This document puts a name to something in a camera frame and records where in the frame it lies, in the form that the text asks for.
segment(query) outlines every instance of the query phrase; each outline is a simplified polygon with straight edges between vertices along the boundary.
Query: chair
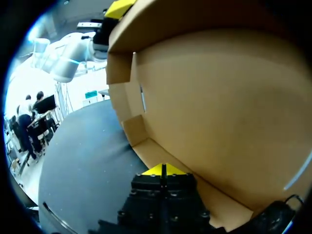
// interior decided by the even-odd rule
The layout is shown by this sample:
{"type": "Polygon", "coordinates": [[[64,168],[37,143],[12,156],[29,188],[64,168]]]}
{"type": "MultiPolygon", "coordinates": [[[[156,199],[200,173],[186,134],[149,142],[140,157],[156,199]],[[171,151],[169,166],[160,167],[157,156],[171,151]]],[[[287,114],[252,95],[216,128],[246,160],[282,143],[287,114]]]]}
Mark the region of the chair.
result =
{"type": "Polygon", "coordinates": [[[45,143],[49,145],[49,140],[47,136],[49,132],[53,133],[52,129],[48,126],[46,119],[40,119],[37,123],[33,126],[36,136],[40,140],[40,142],[45,146],[45,143]]]}

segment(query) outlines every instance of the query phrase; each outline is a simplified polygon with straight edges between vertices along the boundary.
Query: round table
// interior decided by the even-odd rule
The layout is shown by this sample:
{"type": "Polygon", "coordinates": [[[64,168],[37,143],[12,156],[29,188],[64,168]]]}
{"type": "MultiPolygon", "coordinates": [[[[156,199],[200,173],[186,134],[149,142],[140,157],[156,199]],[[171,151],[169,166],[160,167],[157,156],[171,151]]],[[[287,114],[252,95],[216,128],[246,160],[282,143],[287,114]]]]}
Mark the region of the round table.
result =
{"type": "Polygon", "coordinates": [[[39,217],[47,233],[60,232],[55,215],[77,233],[98,229],[98,220],[117,223],[136,173],[147,167],[135,154],[111,102],[69,114],[46,150],[39,182],[39,217]]]}

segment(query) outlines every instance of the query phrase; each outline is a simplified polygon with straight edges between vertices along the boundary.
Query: cable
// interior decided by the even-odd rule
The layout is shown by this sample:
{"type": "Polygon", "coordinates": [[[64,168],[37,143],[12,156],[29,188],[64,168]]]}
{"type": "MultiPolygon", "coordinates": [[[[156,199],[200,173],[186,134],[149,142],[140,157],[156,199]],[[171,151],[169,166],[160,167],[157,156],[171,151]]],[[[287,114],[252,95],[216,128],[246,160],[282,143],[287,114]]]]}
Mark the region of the cable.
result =
{"type": "Polygon", "coordinates": [[[293,194],[293,195],[291,195],[290,197],[288,197],[286,200],[285,200],[285,203],[287,203],[290,199],[292,199],[292,198],[296,198],[300,203],[301,203],[301,205],[303,205],[303,199],[300,197],[300,196],[298,196],[297,194],[293,194]]]}

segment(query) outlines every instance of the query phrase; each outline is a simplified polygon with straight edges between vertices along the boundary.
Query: cardboard box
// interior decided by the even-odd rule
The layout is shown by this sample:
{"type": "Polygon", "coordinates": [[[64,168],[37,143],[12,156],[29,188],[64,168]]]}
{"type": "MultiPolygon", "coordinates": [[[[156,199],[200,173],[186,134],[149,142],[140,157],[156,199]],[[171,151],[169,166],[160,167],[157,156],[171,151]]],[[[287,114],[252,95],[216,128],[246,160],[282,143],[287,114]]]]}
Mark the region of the cardboard box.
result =
{"type": "Polygon", "coordinates": [[[109,42],[107,83],[129,143],[149,168],[194,173],[213,226],[230,231],[305,196],[311,74],[257,1],[138,0],[109,42]]]}

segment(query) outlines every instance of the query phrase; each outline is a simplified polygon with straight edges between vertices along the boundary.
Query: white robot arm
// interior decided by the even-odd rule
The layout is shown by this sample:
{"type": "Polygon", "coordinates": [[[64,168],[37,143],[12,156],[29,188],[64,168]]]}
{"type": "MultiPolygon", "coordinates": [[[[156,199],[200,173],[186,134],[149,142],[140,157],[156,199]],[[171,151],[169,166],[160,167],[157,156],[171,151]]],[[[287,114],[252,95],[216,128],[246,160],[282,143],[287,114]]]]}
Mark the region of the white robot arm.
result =
{"type": "Polygon", "coordinates": [[[73,33],[62,40],[50,44],[48,39],[36,39],[33,65],[51,74],[61,83],[71,82],[79,64],[83,61],[104,62],[107,46],[94,45],[92,33],[73,33]]]}

